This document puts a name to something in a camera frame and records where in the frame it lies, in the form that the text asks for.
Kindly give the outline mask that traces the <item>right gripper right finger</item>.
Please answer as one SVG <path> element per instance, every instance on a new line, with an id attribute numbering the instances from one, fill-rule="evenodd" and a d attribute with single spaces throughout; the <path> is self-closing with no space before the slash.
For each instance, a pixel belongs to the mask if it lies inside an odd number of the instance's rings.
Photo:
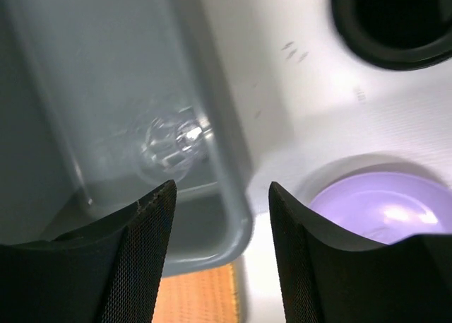
<path id="1" fill-rule="evenodd" d="M 451 236 L 383 245 L 313 212 L 277 182 L 270 224 L 287 322 L 450 322 Z"/>

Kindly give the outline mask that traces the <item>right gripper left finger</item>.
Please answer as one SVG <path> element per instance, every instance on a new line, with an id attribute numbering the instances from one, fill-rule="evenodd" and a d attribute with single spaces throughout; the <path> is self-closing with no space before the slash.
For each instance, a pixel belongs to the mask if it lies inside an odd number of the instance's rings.
<path id="1" fill-rule="evenodd" d="M 167 181 L 98 221 L 1 246 L 2 322 L 150 322 L 177 187 Z"/>

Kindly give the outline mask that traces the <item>clear plastic cup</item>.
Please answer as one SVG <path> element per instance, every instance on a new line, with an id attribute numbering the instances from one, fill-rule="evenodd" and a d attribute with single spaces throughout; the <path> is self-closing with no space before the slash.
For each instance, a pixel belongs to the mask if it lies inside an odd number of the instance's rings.
<path id="1" fill-rule="evenodd" d="M 150 184 L 179 182 L 208 157 L 204 130 L 194 109 L 161 110 L 135 150 L 136 172 Z"/>

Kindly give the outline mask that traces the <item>woven bamboo square tray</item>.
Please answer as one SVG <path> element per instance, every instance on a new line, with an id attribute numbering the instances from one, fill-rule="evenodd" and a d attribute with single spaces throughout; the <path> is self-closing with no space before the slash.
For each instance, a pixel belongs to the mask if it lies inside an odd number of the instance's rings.
<path id="1" fill-rule="evenodd" d="M 235 323 L 241 319 L 234 264 L 163 278 L 152 323 Z"/>

